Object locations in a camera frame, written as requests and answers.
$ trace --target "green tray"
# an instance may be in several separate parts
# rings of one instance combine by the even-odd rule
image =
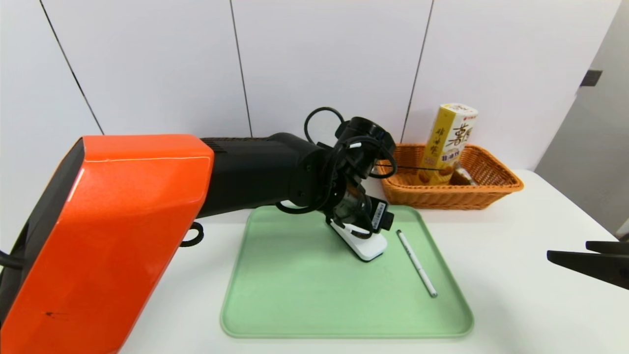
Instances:
[[[385,252],[358,259],[318,212],[254,210],[221,325],[238,338],[444,338],[464,336],[474,317],[413,208],[392,206]],[[401,229],[439,296],[431,298],[404,251]]]

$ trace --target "orange basket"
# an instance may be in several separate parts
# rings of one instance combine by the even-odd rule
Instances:
[[[398,173],[382,180],[384,194],[391,204],[405,204],[429,209],[485,209],[496,200],[519,191],[524,184],[489,151],[467,145],[461,153],[461,165],[469,172],[477,186],[418,186],[413,185],[416,169],[424,151],[423,144],[398,144],[394,157]],[[391,168],[378,166],[380,174]]]

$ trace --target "white pen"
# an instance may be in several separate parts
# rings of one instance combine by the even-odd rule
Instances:
[[[408,244],[408,241],[406,240],[406,236],[404,236],[404,234],[402,233],[402,230],[398,230],[398,237],[399,237],[399,240],[402,242],[402,246],[404,246],[406,253],[408,253],[408,256],[411,258],[411,262],[413,262],[415,269],[417,269],[417,273],[420,274],[421,280],[424,282],[424,285],[426,285],[426,288],[428,289],[430,296],[437,297],[438,294],[437,294],[437,291],[435,290],[435,287],[432,285],[432,283],[430,282],[430,279],[428,278],[428,275],[426,274],[424,269],[421,267],[420,261],[417,259],[417,256],[415,256],[415,252],[413,252],[411,245]]]

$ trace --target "white table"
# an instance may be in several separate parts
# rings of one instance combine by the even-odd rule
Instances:
[[[122,353],[629,353],[629,290],[546,260],[614,237],[535,173],[486,210],[422,210],[476,324],[455,340],[238,340],[219,324],[250,210],[201,219],[177,251]],[[368,191],[382,196],[376,181]]]

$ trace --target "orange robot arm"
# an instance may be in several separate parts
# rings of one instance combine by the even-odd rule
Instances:
[[[198,217],[278,203],[355,224],[359,237],[388,229],[392,214],[371,207],[386,202],[360,181],[378,159],[395,165],[391,136],[355,117],[337,137],[334,147],[287,133],[83,137],[0,252],[0,351],[117,352]]]

